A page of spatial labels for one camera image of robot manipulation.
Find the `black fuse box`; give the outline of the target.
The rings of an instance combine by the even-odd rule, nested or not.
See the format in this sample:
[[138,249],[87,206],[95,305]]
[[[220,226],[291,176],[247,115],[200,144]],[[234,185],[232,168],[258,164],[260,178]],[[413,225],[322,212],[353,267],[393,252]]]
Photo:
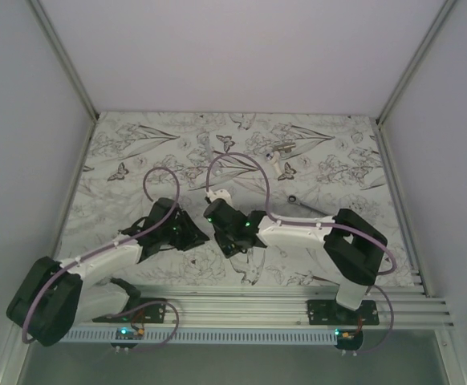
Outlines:
[[232,256],[241,253],[242,248],[236,245],[228,237],[223,237],[222,235],[216,236],[216,242],[219,248],[221,249],[225,258],[229,259]]

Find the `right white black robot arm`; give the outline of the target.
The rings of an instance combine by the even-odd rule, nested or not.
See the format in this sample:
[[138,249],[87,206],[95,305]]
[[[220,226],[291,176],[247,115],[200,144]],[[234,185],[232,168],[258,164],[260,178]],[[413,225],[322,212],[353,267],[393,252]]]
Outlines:
[[281,217],[260,210],[245,215],[218,198],[208,205],[204,218],[213,226],[214,238],[227,258],[252,248],[324,250],[342,276],[332,313],[344,325],[360,316],[363,297],[381,274],[388,251],[383,234],[350,209],[319,219]]

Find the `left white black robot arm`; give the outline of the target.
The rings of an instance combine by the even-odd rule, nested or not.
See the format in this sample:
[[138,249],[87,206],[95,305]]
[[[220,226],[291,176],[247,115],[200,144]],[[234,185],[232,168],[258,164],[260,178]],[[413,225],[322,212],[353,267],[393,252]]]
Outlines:
[[50,347],[75,325],[98,318],[135,320],[140,291],[116,273],[165,249],[188,251],[209,241],[178,203],[160,198],[150,213],[85,255],[56,261],[41,257],[31,266],[6,309],[26,344]]

